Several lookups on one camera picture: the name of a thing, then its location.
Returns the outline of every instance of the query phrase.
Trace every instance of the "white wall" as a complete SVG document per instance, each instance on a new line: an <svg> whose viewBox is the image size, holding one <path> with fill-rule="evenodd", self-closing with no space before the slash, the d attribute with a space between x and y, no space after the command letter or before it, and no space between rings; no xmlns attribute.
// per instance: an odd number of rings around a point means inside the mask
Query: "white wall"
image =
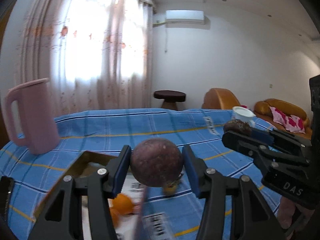
<svg viewBox="0 0 320 240"><path fill-rule="evenodd" d="M213 3L162 5L154 22L177 9L203 10L206 25L153 29L153 91L182 91L180 107L200 108L210 88L227 88L249 107L278 98L312 114L308 80L320 74L319 58L300 40L258 15ZM152 106L161 103L153 98Z"/></svg>

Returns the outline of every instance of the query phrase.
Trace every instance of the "orange armchair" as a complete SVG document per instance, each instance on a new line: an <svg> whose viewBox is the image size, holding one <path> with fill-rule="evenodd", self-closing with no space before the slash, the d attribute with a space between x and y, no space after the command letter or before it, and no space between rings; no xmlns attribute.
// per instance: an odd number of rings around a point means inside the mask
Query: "orange armchair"
<svg viewBox="0 0 320 240"><path fill-rule="evenodd" d="M225 88L211 88L204 96L203 109L232 109L241 106L236 96Z"/></svg>

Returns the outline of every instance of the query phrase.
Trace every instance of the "blue plaid bedsheet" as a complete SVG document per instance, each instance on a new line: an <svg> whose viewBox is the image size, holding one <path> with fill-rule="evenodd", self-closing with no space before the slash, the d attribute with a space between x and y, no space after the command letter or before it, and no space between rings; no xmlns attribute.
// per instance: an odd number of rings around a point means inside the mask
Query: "blue plaid bedsheet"
<svg viewBox="0 0 320 240"><path fill-rule="evenodd" d="M209 130L205 117L211 117L216 132ZM190 109L123 109L86 111L56 118L61 141L52 151L32 155L26 147L9 142L0 151L0 175L13 177L8 224L20 240L28 238L35 223L33 211L62 173L84 150L118 155L125 144L134 148L151 137L171 140L180 149L190 144L196 156L223 175L249 175L268 204L277 211L280 195L263 187L261 173L252 160L225 148L221 137L223 124L230 120L231 111ZM256 119L257 128L271 129L271 125ZM190 190L187 176L183 176L178 191L164 198L160 188L151 188L144 214L165 212L178 240L194 240L200 224L204 201ZM226 200L224 239L228 239L231 221L231 199Z"/></svg>

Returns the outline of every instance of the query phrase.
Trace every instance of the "yellow stripe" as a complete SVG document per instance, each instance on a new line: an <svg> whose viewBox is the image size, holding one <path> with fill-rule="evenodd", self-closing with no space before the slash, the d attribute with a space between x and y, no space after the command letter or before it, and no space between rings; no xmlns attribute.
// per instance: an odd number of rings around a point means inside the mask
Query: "yellow stripe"
<svg viewBox="0 0 320 240"><path fill-rule="evenodd" d="M230 151L227 151L227 152L224 152L224 153L220 153L220 154L218 154L218 155L205 158L205 159L203 159L203 160L204 160L204 161L211 160L211 159L217 158L217 157L219 157L219 156L222 156L222 155L225 155L225 154L228 154L228 153L231 153L231 152L233 152L233 150L230 150Z"/></svg>
<svg viewBox="0 0 320 240"><path fill-rule="evenodd" d="M56 167L52 167L52 166L48 166L45 164L36 164L36 163L27 163L27 162L23 162L21 160L19 160L16 156L13 155L13 153L9 152L8 150L1 150L4 151L7 155L9 155L11 158L13 158L17 163L21 163L21 164L25 164L25 165L31 165L31 166L35 166L35 167L44 167L47 169L52 169L52 170L56 170L56 171L65 171L66 169L62 169L62 168L56 168Z"/></svg>
<svg viewBox="0 0 320 240"><path fill-rule="evenodd" d="M197 231L198 229L199 229L199 226L196 226L194 228L190 228L190 229L181 231L179 233L176 233L176 234L174 234L174 237L183 236L183 235L189 234L191 232Z"/></svg>
<svg viewBox="0 0 320 240"><path fill-rule="evenodd" d="M68 137L61 137L61 139L70 139L70 138L81 139L81 138L87 138L87 137L119 137L119 136L135 136L135 135L156 135L156 134L197 131L197 130L203 130L203 129L207 129L207 127L204 126L204 127L181 129L181 130L156 131L156 132L132 133L132 134L93 134L93 135L87 135L87 136L68 136Z"/></svg>
<svg viewBox="0 0 320 240"><path fill-rule="evenodd" d="M258 189L259 190L262 190L264 188L264 186L262 185L261 187L259 187ZM232 209L229 209L228 211L226 211L224 213L225 216L228 216L232 213ZM178 232L176 234L174 234L175 237L177 236L183 236L183 235L186 235L186 234L189 234L189 233L192 233L194 231L197 231L199 229L199 226L196 226L194 228L190 228L190 229L187 229L187 230L184 230L184 231L181 231L181 232Z"/></svg>
<svg viewBox="0 0 320 240"><path fill-rule="evenodd" d="M16 209L15 207L13 207L12 205L9 206L10 208L12 208L13 211L15 211L16 213L18 213L19 215L21 215L22 217L28 219L31 222L36 222L35 219L29 217L28 215L26 215L25 213L21 212L20 210Z"/></svg>

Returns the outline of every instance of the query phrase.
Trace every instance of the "orange sofa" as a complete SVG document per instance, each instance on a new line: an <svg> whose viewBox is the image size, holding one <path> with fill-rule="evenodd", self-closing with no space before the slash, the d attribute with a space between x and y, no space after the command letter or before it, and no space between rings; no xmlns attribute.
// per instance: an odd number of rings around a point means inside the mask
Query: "orange sofa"
<svg viewBox="0 0 320 240"><path fill-rule="evenodd" d="M295 116L302 118L306 133L305 134L304 133L294 133L294 134L302 136L308 140L311 140L312 129L309 127L310 120L307 117L306 112L302 108L295 106L293 104L290 104L286 101L282 101L282 100L274 99L274 98L267 99L264 101L259 101L255 104L254 113L257 117L271 123L277 129L283 130L283 131L286 131L286 129L281 124L273 122L273 116L272 116L271 110L269 108L270 106L279 109L280 111L282 111L286 115L292 114L292 115L295 115Z"/></svg>
<svg viewBox="0 0 320 240"><path fill-rule="evenodd" d="M241 106L236 96L225 88L211 88L205 95L203 109L232 109Z"/></svg>

